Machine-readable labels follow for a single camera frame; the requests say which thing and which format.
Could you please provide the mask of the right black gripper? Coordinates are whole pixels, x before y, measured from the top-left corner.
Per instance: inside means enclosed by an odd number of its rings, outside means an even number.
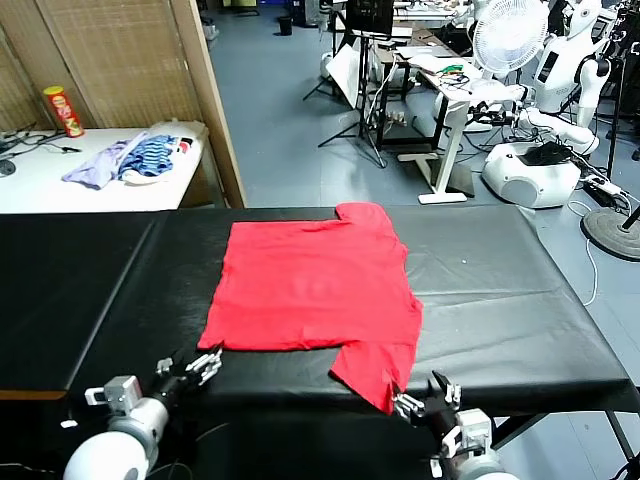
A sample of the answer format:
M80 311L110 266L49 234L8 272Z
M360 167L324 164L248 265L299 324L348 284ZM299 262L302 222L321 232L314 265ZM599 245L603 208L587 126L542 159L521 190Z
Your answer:
M457 425L456 412L461 403L461 386L433 370L426 395L419 400L406 393L393 398L394 413L413 427L425 427L436 440L442 440Z

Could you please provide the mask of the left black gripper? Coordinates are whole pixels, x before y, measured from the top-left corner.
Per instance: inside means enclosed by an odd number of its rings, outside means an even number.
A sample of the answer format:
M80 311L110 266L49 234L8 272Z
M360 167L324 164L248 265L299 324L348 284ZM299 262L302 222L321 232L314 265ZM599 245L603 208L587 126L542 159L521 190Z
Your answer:
M151 396L158 400L176 400L183 393L205 385L221 366L220 348L213 348L189 362L171 356L160 359L151 383Z

